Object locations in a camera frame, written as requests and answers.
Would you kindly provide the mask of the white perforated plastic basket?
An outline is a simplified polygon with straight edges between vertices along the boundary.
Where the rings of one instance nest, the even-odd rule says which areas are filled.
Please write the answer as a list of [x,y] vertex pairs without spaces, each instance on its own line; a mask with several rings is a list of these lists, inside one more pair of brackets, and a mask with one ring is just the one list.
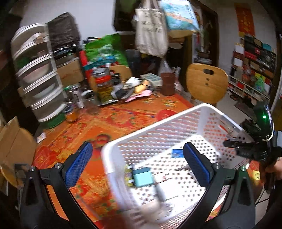
[[[225,140],[251,142],[252,138],[232,119],[209,104],[200,104],[141,130],[107,143],[101,151],[109,187],[121,210],[126,228],[177,228],[196,207],[205,189],[185,169],[186,160],[173,158],[174,150],[187,142],[212,163],[237,169],[248,160],[223,145]],[[165,174],[169,192],[176,196],[167,201],[170,212],[148,222],[140,208],[157,198],[153,186],[130,188],[125,181],[126,166],[149,168],[152,174]]]

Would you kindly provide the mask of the light blue USB charger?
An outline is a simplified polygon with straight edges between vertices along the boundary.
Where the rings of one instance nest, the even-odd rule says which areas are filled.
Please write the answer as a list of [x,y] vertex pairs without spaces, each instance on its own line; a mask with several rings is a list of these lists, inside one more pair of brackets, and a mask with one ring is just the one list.
[[152,177],[150,168],[134,169],[132,171],[132,176],[134,179],[134,186],[136,188],[150,186],[154,184],[154,179]]

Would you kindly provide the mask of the red patterned tablecloth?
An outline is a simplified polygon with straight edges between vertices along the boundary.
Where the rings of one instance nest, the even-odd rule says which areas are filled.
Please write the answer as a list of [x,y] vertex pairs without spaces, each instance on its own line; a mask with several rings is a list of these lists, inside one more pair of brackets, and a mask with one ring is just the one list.
[[75,122],[64,121],[45,130],[46,138],[38,144],[33,164],[39,169],[51,168],[57,162],[64,162],[84,141],[89,141],[93,146],[92,157],[71,192],[99,228],[127,228],[109,188],[101,159],[103,146],[194,105],[185,95],[157,94],[105,106],[97,115],[82,109]]

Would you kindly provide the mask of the cardboard box on left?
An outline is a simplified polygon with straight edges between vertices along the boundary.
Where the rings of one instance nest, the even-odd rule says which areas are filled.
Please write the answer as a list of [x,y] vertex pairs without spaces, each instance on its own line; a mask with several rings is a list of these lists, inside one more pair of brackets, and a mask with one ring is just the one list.
[[33,136],[20,127],[17,117],[1,131],[1,164],[13,169],[15,164],[32,165],[37,143]]

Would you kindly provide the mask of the wooden chair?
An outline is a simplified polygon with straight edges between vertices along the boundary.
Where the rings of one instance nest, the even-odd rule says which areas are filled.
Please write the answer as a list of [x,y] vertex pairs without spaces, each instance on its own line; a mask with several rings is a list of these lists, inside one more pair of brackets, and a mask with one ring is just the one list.
[[225,96],[228,75],[223,69],[202,63],[193,63],[186,71],[186,85],[193,102],[217,103]]

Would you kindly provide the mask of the small orange jar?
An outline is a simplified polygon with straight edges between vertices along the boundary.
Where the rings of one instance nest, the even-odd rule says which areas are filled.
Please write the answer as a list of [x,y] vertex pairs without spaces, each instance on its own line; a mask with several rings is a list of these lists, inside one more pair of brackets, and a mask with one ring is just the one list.
[[73,123],[78,119],[78,112],[72,105],[67,105],[62,112],[69,123]]

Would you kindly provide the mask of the brown ceramic mug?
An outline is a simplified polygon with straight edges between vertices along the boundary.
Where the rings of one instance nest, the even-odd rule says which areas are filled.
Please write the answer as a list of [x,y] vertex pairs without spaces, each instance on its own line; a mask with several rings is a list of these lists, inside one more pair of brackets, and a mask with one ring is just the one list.
[[175,93],[174,83],[175,83],[175,74],[174,73],[161,73],[162,78],[162,87],[161,93],[165,96],[171,96]]

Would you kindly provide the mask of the brown cardboard box behind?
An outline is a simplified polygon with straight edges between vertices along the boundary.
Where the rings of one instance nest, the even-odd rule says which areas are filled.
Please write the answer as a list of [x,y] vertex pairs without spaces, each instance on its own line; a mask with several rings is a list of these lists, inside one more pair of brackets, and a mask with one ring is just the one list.
[[65,65],[57,67],[57,73],[60,76],[64,87],[80,83],[84,80],[84,75],[78,58],[74,58]]

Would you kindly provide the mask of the glass jar red lid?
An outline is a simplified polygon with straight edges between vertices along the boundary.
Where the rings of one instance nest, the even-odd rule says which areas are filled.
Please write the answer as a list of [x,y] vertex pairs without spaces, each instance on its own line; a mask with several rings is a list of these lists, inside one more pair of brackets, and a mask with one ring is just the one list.
[[112,78],[107,67],[96,68],[93,70],[92,75],[95,78],[97,86],[97,94],[102,103],[112,100],[111,95],[113,91]]

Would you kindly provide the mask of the blue illustrated tote bag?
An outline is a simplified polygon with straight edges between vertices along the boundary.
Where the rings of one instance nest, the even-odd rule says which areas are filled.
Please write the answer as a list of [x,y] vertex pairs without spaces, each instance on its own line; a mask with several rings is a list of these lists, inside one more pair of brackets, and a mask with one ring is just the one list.
[[172,38],[183,38],[200,32],[194,9],[189,1],[160,1],[168,34]]

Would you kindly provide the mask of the white stacked drawer organizer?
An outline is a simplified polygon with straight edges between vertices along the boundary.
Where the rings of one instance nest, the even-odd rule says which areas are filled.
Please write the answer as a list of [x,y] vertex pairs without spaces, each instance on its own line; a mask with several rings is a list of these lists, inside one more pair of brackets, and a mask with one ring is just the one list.
[[66,106],[66,93],[57,72],[47,25],[36,23],[19,28],[11,40],[11,55],[23,103],[40,123],[55,118]]

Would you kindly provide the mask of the beige canvas tote bag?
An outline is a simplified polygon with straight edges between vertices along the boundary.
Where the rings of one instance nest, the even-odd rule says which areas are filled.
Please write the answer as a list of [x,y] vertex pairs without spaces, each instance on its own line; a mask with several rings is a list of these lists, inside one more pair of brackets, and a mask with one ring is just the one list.
[[163,58],[168,50],[165,14],[158,1],[142,1],[137,16],[135,46],[142,54]]

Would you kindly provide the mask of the green shopping bag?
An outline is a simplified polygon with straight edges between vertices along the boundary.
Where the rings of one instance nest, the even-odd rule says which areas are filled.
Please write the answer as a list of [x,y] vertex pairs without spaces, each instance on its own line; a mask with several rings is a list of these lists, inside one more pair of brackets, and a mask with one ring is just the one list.
[[85,44],[84,47],[87,59],[90,62],[113,57],[118,64],[129,66],[122,46],[121,36],[118,33],[93,40]]

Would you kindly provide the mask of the black bag on boxes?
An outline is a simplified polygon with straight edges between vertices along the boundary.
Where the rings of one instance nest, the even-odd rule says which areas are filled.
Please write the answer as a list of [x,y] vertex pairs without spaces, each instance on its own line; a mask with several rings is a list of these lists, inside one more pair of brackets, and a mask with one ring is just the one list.
[[65,12],[47,23],[51,47],[53,51],[71,45],[78,45],[80,34],[75,18]]

